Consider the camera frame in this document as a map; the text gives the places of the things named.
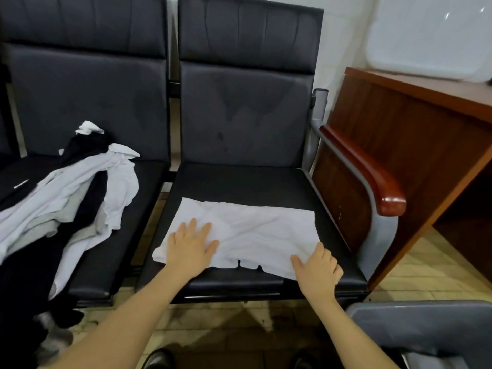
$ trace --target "hand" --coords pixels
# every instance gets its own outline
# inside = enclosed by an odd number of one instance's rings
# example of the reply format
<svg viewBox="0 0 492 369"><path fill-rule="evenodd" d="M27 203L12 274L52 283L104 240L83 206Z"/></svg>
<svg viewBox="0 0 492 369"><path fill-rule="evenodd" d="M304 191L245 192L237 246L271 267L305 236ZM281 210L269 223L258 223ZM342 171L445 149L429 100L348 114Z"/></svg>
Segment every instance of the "hand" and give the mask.
<svg viewBox="0 0 492 369"><path fill-rule="evenodd" d="M311 306L335 301L335 285L340 281L343 270L321 242L305 264L297 255L292 255L290 260L299 287Z"/></svg>
<svg viewBox="0 0 492 369"><path fill-rule="evenodd" d="M181 286L210 265L219 244L215 240L205 248L205 240L211 228L212 224L208 223L197 232L194 218L188 226L181 223L176 233L171 233L167 238L167 263L164 269L171 271L173 278L181 281Z"/></svg>

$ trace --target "black leather chair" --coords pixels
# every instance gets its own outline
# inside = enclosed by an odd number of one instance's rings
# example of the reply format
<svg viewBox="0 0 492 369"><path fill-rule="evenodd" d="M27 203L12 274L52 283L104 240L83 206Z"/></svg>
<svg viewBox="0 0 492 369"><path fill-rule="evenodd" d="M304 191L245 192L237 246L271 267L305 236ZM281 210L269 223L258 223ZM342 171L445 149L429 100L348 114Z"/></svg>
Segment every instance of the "black leather chair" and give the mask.
<svg viewBox="0 0 492 369"><path fill-rule="evenodd" d="M7 67L0 63L0 171L20 158L14 121L8 101Z"/></svg>
<svg viewBox="0 0 492 369"><path fill-rule="evenodd" d="M326 105L326 90L311 93L323 11L261 0L178 0L178 12L182 162L136 288L162 269L152 252L187 197L313 210L321 241L345 272L337 297L346 304L363 299L366 273L308 174L319 137L329 142L321 124L308 134L309 118L322 122ZM300 297L297 282L261 270L208 268L174 302Z"/></svg>
<svg viewBox="0 0 492 369"><path fill-rule="evenodd" d="M111 303L169 170L165 8L165 0L0 0L28 152L10 173L50 163L84 120L141 155L121 229L85 252L67 285L79 306Z"/></svg>

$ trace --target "wooden armrest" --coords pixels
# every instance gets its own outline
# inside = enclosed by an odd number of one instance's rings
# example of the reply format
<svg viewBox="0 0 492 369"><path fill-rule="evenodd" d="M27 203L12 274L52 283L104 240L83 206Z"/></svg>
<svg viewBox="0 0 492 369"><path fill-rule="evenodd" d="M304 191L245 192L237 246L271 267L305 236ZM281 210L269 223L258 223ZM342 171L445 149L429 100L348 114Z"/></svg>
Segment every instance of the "wooden armrest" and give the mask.
<svg viewBox="0 0 492 369"><path fill-rule="evenodd" d="M319 130L369 183L377 213L381 216L403 215L406 198L396 179L347 137L328 125L322 125Z"/></svg>

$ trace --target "black shoe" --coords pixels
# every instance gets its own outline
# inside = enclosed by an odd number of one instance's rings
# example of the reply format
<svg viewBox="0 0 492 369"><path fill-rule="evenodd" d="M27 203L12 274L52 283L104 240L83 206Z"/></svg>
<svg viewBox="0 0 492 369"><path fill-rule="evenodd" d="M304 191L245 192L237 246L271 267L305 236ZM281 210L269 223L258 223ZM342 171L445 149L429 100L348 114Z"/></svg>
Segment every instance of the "black shoe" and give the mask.
<svg viewBox="0 0 492 369"><path fill-rule="evenodd" d="M318 363L311 355L298 352L290 361L289 369L318 369Z"/></svg>
<svg viewBox="0 0 492 369"><path fill-rule="evenodd" d="M174 355L165 348L159 348L148 356L142 369L176 369Z"/></svg>

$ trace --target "white wall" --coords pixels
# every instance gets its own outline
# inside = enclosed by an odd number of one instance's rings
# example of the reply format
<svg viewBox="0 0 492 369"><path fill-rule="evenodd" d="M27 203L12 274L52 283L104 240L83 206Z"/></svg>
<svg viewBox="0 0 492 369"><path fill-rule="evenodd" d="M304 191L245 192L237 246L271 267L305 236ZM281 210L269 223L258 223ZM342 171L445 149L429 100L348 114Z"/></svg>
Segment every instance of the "white wall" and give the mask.
<svg viewBox="0 0 492 369"><path fill-rule="evenodd" d="M335 102L345 68L366 67L362 42L372 15L374 0L269 1L324 9L314 87L327 88L330 91L326 111L328 116ZM176 21L177 0L168 0L168 9L169 14L173 14L173 19Z"/></svg>

